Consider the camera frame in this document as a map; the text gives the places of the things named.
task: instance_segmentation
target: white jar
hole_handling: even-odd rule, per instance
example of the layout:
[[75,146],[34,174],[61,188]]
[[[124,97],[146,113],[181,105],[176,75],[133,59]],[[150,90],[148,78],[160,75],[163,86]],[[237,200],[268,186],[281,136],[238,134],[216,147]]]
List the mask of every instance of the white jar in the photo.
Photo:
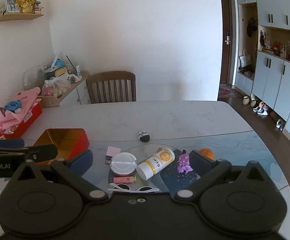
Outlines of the white jar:
[[171,149],[163,149],[136,167],[138,175],[143,180],[148,180],[175,160]]

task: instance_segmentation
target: white sunglasses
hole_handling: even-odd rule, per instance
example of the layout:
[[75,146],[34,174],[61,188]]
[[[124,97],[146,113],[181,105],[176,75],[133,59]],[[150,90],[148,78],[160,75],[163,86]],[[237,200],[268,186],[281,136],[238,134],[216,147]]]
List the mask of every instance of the white sunglasses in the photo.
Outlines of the white sunglasses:
[[114,188],[108,188],[108,191],[112,192],[127,192],[127,193],[153,193],[159,191],[159,188],[152,188],[149,186],[140,187],[138,190],[131,190],[131,188],[123,183],[115,184],[111,183]]

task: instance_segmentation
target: pink paper bag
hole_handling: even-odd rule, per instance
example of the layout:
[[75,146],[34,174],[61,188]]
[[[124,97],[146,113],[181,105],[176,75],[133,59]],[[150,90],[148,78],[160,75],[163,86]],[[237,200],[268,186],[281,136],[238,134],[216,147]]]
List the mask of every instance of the pink paper bag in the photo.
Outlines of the pink paper bag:
[[30,107],[40,94],[41,90],[39,87],[31,90],[22,91],[11,98],[11,101],[21,101],[21,111],[15,114],[5,108],[0,107],[0,133],[5,131],[7,128],[19,124],[23,121],[25,115],[29,111]]

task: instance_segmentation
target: picture frame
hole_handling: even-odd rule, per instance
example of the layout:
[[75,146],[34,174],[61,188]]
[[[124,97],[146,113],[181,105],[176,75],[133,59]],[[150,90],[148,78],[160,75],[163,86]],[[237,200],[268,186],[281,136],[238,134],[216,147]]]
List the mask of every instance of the picture frame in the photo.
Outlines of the picture frame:
[[7,13],[19,13],[18,4],[16,0],[4,0]]

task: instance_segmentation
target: rug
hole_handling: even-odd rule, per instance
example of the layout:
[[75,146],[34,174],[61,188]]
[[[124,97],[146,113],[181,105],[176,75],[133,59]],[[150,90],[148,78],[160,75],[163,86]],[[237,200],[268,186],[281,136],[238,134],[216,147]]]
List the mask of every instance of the rug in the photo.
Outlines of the rug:
[[240,98],[243,97],[237,91],[227,85],[219,85],[218,98]]

